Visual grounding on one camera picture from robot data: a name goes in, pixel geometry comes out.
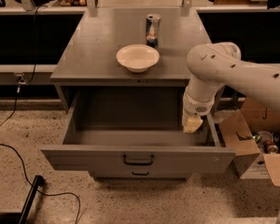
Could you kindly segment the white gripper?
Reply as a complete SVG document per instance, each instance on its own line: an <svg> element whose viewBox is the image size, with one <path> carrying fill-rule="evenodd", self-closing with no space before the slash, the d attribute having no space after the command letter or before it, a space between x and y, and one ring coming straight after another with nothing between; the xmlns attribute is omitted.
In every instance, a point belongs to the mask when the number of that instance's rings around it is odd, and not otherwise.
<svg viewBox="0 0 280 224"><path fill-rule="evenodd" d="M215 99L200 102L193 99L186 91L183 95L182 126L184 133L195 133L203 124L202 116L210 113Z"/></svg>

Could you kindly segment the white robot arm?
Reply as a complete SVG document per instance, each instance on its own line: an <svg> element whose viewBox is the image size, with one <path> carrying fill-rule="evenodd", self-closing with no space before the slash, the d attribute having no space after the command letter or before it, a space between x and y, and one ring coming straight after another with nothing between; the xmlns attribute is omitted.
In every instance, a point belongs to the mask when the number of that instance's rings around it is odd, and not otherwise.
<svg viewBox="0 0 280 224"><path fill-rule="evenodd" d="M215 95L227 85L277 114L268 119L254 111L255 124L280 128L280 67L243 62L233 43L196 46L190 50L187 64L191 78L183 97L184 126L191 126L209 114Z"/></svg>

